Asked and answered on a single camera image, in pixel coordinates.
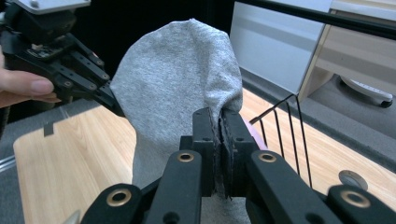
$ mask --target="wooden table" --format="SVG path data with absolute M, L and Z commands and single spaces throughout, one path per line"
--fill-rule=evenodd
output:
M 252 119 L 269 106 L 245 91 L 241 115 Z M 286 122 L 284 113 L 279 117 L 282 124 Z M 268 125 L 268 132 L 275 134 L 272 126 Z M 53 131 L 47 136 L 44 130 L 28 133 L 14 145 L 26 223 L 63 223 L 76 210 L 83 215 L 107 187 L 131 183 L 135 132 L 128 120 L 100 106 L 55 123 Z M 329 186 L 340 184 L 338 173 L 351 170 L 364 177 L 370 192 L 396 210 L 396 174 L 308 125 L 305 134 L 314 189 L 327 194 Z M 290 142 L 284 141 L 289 148 Z M 268 145 L 275 150 L 276 141 Z
M 83 215 L 98 194 L 131 183 L 134 128 L 104 107 L 96 107 L 28 133 L 14 144 L 26 223 L 63 223 Z

